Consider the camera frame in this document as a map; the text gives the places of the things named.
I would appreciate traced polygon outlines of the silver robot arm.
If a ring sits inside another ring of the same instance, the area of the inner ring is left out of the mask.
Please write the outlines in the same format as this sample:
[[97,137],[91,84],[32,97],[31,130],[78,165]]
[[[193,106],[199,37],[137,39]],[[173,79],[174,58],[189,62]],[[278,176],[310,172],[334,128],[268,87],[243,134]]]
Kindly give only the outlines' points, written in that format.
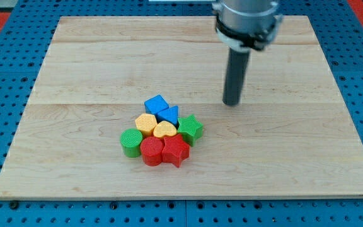
[[216,33],[236,52],[263,51],[276,38],[283,16],[279,0],[216,0]]

